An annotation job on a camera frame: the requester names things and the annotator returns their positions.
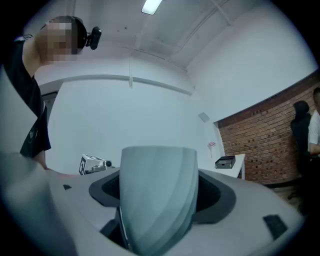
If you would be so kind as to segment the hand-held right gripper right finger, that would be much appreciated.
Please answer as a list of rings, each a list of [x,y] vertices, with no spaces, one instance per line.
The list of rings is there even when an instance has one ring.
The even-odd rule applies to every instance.
[[[214,213],[232,203],[224,188],[235,194],[233,209],[217,223],[193,223],[164,256],[276,256],[304,224],[293,206],[261,184],[204,169],[199,175],[221,190]]]

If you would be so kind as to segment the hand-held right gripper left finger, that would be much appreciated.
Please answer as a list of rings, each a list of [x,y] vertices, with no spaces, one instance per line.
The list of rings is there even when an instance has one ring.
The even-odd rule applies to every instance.
[[[131,256],[95,228],[71,201],[63,180],[30,158],[0,152],[0,202],[22,234],[20,256]]]

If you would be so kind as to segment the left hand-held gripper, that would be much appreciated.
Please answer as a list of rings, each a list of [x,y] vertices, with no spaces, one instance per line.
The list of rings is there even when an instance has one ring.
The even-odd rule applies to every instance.
[[[110,160],[104,160],[97,156],[83,154],[79,165],[79,175],[88,175],[92,173],[106,171],[113,168]]]

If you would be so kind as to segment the black rectangular tray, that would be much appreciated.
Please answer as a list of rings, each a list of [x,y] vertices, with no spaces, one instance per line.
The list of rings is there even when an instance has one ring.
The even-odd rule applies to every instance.
[[[222,156],[215,162],[216,169],[232,169],[236,162],[236,156]]]

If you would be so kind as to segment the pale blue cup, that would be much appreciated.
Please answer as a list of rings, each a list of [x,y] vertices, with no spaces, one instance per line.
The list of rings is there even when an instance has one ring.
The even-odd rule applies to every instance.
[[[130,146],[122,150],[120,209],[134,253],[159,256],[184,237],[196,212],[198,185],[195,149]]]

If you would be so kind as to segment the person's left forearm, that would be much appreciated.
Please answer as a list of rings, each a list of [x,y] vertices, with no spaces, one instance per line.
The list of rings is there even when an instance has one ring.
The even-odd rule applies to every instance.
[[[74,178],[74,177],[77,177],[76,174],[64,174],[64,173],[60,173],[60,172],[57,172],[51,168],[49,168],[47,166],[47,163],[46,163],[46,155],[45,155],[45,151],[41,151],[39,152],[34,158],[33,160],[35,160],[36,162],[38,162],[45,171],[49,172],[49,173],[52,173],[52,174],[55,174],[55,175],[58,175],[59,177],[61,178]]]

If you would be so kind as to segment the person's black shirt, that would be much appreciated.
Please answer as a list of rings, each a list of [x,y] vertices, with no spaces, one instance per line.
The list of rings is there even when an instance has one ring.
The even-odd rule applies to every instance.
[[[47,107],[23,64],[24,41],[17,40],[0,66],[0,152],[34,158],[51,148]]]

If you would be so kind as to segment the long ceiling light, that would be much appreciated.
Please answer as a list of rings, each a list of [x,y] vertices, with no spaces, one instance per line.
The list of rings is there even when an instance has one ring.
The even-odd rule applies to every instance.
[[[162,0],[145,0],[141,12],[148,15],[154,15],[162,3]]]

